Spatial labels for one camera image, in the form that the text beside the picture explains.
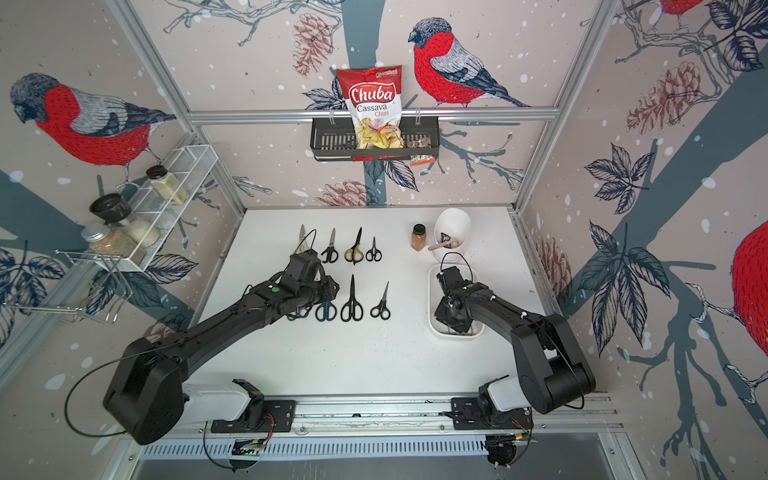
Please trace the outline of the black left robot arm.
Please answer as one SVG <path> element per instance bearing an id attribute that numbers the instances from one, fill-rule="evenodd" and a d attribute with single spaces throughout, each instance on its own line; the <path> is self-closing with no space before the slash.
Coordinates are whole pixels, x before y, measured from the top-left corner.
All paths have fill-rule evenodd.
<path id="1" fill-rule="evenodd" d="M 140 445 L 148 445 L 179 423 L 185 406 L 183 383 L 206 362 L 241 338 L 300 309 L 336 298 L 339 284 L 318 254 L 290 256 L 287 267 L 248 287 L 231 306 L 194 327 L 150 342 L 130 343 L 119 360 L 103 400 L 104 408 Z"/>

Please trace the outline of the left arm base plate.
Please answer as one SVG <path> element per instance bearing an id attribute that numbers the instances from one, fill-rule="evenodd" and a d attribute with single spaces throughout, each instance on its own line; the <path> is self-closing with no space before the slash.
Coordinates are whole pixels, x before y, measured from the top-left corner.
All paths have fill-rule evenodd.
<path id="1" fill-rule="evenodd" d="M 214 420 L 214 434 L 288 433 L 291 431 L 297 402 L 295 400 L 252 401 L 235 420 Z"/>

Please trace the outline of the small black scissors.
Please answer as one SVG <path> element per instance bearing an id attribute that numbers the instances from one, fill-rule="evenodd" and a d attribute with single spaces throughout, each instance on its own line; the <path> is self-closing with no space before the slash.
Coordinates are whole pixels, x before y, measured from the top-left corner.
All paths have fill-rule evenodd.
<path id="1" fill-rule="evenodd" d="M 379 262 L 382 257 L 382 252 L 377 248 L 376 238 L 373 238 L 371 248 L 365 253 L 365 259 L 368 262 Z"/>

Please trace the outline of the dark blue handled scissors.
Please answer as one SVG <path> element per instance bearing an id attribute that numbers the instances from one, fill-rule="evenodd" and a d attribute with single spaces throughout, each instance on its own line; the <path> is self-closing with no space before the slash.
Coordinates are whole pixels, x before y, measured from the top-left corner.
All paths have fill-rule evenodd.
<path id="1" fill-rule="evenodd" d="M 315 309 L 315 318 L 318 322 L 330 322 L 337 315 L 338 309 L 331 301 L 322 302 Z"/>

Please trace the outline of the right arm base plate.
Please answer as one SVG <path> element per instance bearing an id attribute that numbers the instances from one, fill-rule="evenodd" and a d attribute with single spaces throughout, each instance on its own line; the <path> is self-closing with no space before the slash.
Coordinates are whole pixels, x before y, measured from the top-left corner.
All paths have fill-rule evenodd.
<path id="1" fill-rule="evenodd" d="M 455 430 L 522 430 L 533 428 L 529 408 L 499 412 L 479 397 L 454 397 L 443 415 L 453 422 Z"/>

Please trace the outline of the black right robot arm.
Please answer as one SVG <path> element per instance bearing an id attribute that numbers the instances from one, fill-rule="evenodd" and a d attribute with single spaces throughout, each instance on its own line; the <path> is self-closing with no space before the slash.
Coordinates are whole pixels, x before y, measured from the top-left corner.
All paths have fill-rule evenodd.
<path id="1" fill-rule="evenodd" d="M 461 334 L 481 323 L 512 345 L 516 375 L 490 382 L 487 401 L 498 412 L 530 407 L 547 414 L 592 393 L 595 375 L 573 330 L 558 314 L 529 312 L 463 277 L 456 266 L 436 274 L 442 297 L 436 321 Z"/>

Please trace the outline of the long matte black scissors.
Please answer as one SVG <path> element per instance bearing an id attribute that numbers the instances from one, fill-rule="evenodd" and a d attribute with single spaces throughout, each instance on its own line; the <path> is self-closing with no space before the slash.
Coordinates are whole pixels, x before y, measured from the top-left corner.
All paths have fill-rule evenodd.
<path id="1" fill-rule="evenodd" d="M 350 279 L 349 298 L 341 307 L 340 318 L 343 322 L 361 321 L 363 315 L 364 309 L 362 304 L 356 298 L 355 276 L 352 275 Z"/>

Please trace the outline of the large black scissors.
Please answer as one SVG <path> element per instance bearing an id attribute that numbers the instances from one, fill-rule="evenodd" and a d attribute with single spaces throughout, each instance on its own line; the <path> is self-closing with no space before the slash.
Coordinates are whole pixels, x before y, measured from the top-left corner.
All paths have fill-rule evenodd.
<path id="1" fill-rule="evenodd" d="M 335 248 L 336 229 L 331 230 L 328 246 L 321 252 L 320 256 L 323 263 L 335 263 L 339 258 L 339 253 Z"/>

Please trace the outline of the cream kitchen shears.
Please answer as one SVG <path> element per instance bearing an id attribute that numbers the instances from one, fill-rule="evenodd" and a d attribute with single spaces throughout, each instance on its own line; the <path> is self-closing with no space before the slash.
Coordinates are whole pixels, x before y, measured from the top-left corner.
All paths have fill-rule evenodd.
<path id="1" fill-rule="evenodd" d="M 302 224 L 299 230 L 299 242 L 294 250 L 295 254 L 303 253 L 309 248 L 309 245 L 307 244 L 307 241 L 306 241 L 306 235 L 307 235 L 307 232 L 306 232 L 305 225 Z"/>

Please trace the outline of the yellow black scissors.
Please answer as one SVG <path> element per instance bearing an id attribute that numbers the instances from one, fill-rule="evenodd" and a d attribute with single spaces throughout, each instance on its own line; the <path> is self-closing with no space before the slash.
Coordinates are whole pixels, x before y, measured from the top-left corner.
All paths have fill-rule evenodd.
<path id="1" fill-rule="evenodd" d="M 358 229 L 353 245 L 349 249 L 347 249 L 344 253 L 344 259 L 347 262 L 352 263 L 353 265 L 356 265 L 364 260 L 364 253 L 360 250 L 362 231 L 363 231 L 363 228 L 360 227 Z"/>

